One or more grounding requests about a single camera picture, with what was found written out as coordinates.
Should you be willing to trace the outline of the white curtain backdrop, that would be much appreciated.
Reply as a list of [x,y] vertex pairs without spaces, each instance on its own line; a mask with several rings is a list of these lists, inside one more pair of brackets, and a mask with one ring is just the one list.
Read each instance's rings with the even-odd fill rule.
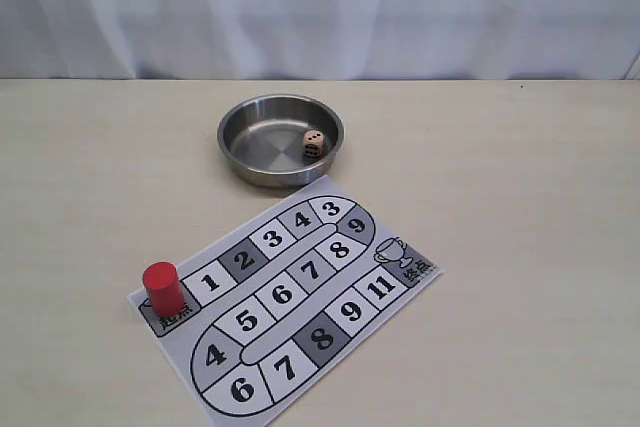
[[637,79],[639,0],[1,0],[1,74]]

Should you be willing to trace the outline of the paper game board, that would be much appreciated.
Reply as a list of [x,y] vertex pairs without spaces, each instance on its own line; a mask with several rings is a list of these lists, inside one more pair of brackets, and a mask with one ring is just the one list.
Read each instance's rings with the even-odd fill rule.
[[128,299],[216,426],[264,426],[439,267],[321,177],[177,267],[184,306]]

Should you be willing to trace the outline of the wooden die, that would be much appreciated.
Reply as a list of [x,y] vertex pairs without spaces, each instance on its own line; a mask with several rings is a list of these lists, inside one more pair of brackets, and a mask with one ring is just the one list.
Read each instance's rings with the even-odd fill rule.
[[303,154],[307,157],[319,157],[324,150],[324,134],[319,130],[308,130],[303,135]]

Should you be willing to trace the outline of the red cylinder game piece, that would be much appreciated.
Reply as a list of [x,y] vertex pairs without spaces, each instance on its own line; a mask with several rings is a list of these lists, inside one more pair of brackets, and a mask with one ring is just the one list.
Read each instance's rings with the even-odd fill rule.
[[158,316],[171,317],[183,308],[184,294],[173,263],[160,261],[151,264],[145,269],[142,281]]

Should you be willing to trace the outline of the stainless steel round bowl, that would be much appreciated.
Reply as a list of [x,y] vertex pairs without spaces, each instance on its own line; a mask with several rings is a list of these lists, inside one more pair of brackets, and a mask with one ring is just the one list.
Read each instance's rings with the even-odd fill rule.
[[[303,154],[308,130],[324,134],[319,157]],[[344,141],[334,110],[311,97],[276,93],[247,99],[220,120],[217,141],[229,167],[259,187],[295,188],[325,175]]]

